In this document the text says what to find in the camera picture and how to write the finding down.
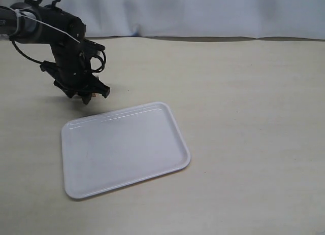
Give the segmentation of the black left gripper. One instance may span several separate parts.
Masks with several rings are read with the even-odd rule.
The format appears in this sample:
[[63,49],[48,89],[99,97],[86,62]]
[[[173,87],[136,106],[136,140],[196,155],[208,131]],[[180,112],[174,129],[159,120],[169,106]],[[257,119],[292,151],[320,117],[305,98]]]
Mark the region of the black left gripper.
[[53,79],[53,85],[68,98],[75,94],[81,97],[85,105],[91,101],[92,93],[107,98],[110,87],[94,76],[105,68],[105,46],[84,39],[81,43],[67,42],[50,45],[55,62],[43,61],[41,71],[47,72]]

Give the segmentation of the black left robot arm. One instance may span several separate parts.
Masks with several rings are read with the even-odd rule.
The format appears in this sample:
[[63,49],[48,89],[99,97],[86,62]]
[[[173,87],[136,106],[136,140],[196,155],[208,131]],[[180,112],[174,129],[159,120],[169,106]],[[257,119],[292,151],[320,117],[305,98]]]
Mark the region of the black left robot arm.
[[76,17],[56,6],[60,0],[41,6],[42,0],[25,0],[9,7],[1,7],[1,34],[13,46],[18,44],[49,45],[54,62],[32,59],[20,49],[17,51],[28,60],[39,64],[53,84],[68,98],[75,95],[86,105],[94,94],[107,98],[110,87],[95,75],[104,70],[105,46],[86,39],[86,25]]

